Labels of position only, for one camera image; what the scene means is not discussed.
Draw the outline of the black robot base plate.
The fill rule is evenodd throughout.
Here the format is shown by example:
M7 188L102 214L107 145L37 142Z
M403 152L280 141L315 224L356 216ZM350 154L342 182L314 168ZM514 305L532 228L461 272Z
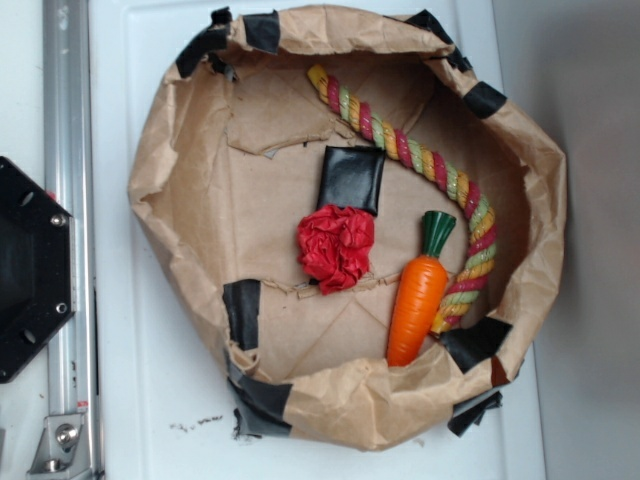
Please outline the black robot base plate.
M74 313L71 215L1 159L1 382L13 381Z

